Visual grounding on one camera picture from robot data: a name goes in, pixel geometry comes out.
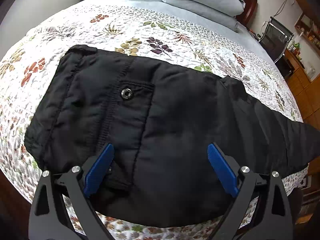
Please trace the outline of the floral quilted bedspread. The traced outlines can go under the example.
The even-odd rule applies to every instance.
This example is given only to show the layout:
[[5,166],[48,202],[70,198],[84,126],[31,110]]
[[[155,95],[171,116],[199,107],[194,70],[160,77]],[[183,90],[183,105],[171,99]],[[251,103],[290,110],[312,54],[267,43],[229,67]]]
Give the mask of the floral quilted bedspread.
[[266,106],[302,120],[276,66],[209,30],[204,20],[135,7],[75,5],[30,29],[1,59],[1,171],[27,202],[41,172],[25,149],[25,131],[61,57],[77,44],[236,78]]

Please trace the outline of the black pants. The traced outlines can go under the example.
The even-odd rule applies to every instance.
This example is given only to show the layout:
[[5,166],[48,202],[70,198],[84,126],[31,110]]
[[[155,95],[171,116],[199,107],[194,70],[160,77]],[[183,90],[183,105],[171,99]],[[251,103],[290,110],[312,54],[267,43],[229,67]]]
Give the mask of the black pants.
[[231,197],[207,147],[257,173],[287,177],[319,156],[319,131],[247,94],[241,81],[88,46],[60,60],[24,144],[41,169],[64,173],[114,146],[90,201],[99,213],[167,228],[222,215]]

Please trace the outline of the dark wooden headboard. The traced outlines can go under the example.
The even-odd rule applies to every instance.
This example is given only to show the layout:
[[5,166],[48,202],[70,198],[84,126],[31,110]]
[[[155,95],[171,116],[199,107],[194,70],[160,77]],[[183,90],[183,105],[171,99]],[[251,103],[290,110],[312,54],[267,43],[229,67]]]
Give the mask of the dark wooden headboard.
[[258,1],[244,0],[244,2],[245,2],[244,11],[240,15],[237,15],[236,19],[239,23],[241,23],[243,26],[246,27],[254,14]]

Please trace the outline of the wooden desk with drawers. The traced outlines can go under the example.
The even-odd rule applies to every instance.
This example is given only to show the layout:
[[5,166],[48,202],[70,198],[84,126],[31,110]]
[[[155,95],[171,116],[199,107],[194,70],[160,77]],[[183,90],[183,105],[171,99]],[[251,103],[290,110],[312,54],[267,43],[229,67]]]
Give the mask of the wooden desk with drawers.
[[285,50],[284,59],[293,66],[293,74],[285,80],[298,105],[302,119],[319,129],[320,88],[319,75],[311,81],[296,56]]

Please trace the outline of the wooden wall shelf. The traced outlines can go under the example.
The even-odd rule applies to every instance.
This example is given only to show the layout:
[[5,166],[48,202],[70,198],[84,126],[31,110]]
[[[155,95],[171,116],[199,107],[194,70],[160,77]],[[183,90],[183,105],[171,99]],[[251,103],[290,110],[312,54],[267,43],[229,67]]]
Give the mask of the wooden wall shelf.
[[295,29],[307,44],[319,55],[319,27],[306,14],[301,13],[295,23]]

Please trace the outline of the black mesh office chair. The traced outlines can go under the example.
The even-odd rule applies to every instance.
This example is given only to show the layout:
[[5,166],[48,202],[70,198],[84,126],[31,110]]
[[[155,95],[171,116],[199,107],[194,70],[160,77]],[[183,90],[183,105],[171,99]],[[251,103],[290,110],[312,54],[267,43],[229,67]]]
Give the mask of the black mesh office chair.
[[272,61],[276,63],[285,53],[292,38],[293,33],[287,27],[274,17],[270,17],[266,29],[258,42],[268,53]]

